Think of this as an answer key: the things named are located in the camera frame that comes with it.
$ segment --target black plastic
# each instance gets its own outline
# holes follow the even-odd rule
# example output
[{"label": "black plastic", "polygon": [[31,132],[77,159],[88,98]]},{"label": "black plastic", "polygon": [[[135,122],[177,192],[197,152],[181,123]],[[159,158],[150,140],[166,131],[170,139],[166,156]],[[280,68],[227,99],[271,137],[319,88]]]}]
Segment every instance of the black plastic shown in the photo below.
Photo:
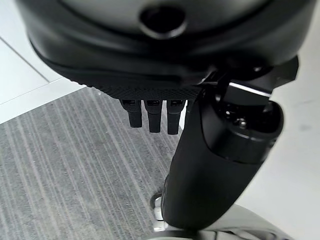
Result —
[{"label": "black plastic", "polygon": [[179,132],[179,120],[181,111],[184,109],[186,101],[168,100],[166,101],[166,112],[168,120],[168,134],[177,135]]},{"label": "black plastic", "polygon": [[[201,83],[213,66],[274,66],[292,59],[307,34],[316,0],[271,1],[220,30],[157,41],[99,27],[56,0],[16,0],[29,38],[43,59],[81,71],[157,75],[162,87]],[[86,84],[92,77],[87,76]],[[126,85],[109,77],[104,85]],[[150,79],[136,85],[153,85]]]},{"label": "black plastic", "polygon": [[162,196],[163,219],[171,226],[201,230],[237,200],[266,159],[283,128],[276,103],[273,132],[232,124],[211,100],[193,105],[172,159]]},{"label": "black plastic", "polygon": [[142,127],[142,112],[140,100],[120,100],[122,107],[128,112],[130,127]]},{"label": "black plastic", "polygon": [[150,133],[160,133],[162,100],[144,100],[145,109],[148,112]]}]

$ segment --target gray carpet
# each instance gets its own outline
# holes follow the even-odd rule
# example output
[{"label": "gray carpet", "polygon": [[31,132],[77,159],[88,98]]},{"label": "gray carpet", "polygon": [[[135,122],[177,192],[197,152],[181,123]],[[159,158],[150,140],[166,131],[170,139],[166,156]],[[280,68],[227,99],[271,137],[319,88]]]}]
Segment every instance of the gray carpet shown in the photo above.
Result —
[{"label": "gray carpet", "polygon": [[179,137],[84,88],[0,125],[1,240],[136,240]]}]

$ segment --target floor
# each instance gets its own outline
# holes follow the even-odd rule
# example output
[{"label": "floor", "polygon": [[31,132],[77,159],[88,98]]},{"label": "floor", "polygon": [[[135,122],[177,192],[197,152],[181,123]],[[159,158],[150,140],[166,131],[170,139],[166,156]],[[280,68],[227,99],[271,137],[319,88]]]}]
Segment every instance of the floor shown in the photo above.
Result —
[{"label": "floor", "polygon": [[0,239],[140,240],[179,136],[84,88],[0,125]]}]

